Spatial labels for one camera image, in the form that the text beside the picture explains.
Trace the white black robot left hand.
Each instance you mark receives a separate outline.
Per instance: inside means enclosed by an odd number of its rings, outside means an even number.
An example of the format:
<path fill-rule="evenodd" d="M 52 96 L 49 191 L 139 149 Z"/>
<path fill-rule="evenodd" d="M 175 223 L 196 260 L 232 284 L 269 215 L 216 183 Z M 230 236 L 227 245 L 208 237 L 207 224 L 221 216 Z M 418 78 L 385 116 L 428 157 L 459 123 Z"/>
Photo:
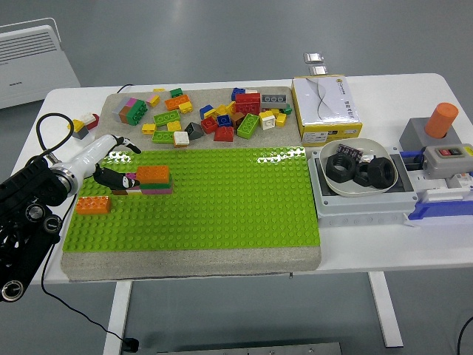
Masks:
<path fill-rule="evenodd" d="M 93 175 L 96 170 L 96 165 L 118 146 L 128 147 L 136 154 L 141 153 L 141 150 L 128 138 L 104 135 L 85 147 L 68 163 L 64 164 L 64 167 L 71 172 L 74 177 L 73 194 L 81 189 L 86 178 Z"/>

